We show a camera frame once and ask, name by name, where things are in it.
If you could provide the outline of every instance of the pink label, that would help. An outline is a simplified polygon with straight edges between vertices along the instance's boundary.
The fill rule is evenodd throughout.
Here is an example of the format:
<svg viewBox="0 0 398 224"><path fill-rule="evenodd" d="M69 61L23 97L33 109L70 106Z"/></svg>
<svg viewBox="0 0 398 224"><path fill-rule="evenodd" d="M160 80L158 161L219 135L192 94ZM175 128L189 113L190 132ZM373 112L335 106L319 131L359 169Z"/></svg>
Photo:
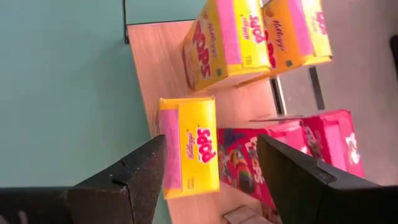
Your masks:
<svg viewBox="0 0 398 224"><path fill-rule="evenodd" d="M178 110L161 110L160 120L163 133L166 135L167 155L164 173L164 188L181 189L181 154L178 130Z"/></svg>
<svg viewBox="0 0 398 224"><path fill-rule="evenodd" d="M313 46L305 21L302 0L289 0L289 10L292 15L294 32L296 34L300 55L313 54Z"/></svg>
<svg viewBox="0 0 398 224"><path fill-rule="evenodd" d="M225 51L225 60L228 65L240 64L242 62L239 49L238 30L234 15L234 1L216 1L218 16L220 17L221 35Z"/></svg>
<svg viewBox="0 0 398 224"><path fill-rule="evenodd" d="M338 125L333 125L325 128L326 139L328 140L329 154L331 163L344 171L347 171L344 160L343 145L340 136L340 128Z"/></svg>

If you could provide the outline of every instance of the wooden table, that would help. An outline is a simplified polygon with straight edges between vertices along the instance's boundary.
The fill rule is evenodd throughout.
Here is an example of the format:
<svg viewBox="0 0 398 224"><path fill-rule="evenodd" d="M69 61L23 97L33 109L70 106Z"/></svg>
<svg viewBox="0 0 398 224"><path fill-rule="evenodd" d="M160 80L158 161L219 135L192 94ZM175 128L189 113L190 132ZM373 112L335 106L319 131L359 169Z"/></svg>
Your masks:
<svg viewBox="0 0 398 224"><path fill-rule="evenodd" d="M193 93L182 62L182 40L192 21L129 25L128 34L152 137L160 134L159 98L214 95L217 125L228 127L276 114L271 87L263 80L225 91ZM220 223L221 215L246 204L261 212L259 201L221 183L220 192L168 200L173 223Z"/></svg>

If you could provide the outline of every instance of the froot loops box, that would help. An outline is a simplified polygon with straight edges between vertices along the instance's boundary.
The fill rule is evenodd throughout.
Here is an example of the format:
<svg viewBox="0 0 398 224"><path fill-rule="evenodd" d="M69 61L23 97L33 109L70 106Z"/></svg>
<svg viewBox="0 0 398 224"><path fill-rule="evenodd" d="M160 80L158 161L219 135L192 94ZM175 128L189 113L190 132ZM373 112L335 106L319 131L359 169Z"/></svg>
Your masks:
<svg viewBox="0 0 398 224"><path fill-rule="evenodd" d="M195 91L233 86L269 71L259 0L207 0L182 51Z"/></svg>
<svg viewBox="0 0 398 224"><path fill-rule="evenodd" d="M269 135L311 156L301 120L257 122L256 128L218 128L220 180L275 209L257 156L257 137Z"/></svg>
<svg viewBox="0 0 398 224"><path fill-rule="evenodd" d="M271 0L261 11L271 71L246 83L331 61L321 0Z"/></svg>
<svg viewBox="0 0 398 224"><path fill-rule="evenodd" d="M160 99L159 107L165 199L219 191L215 99Z"/></svg>

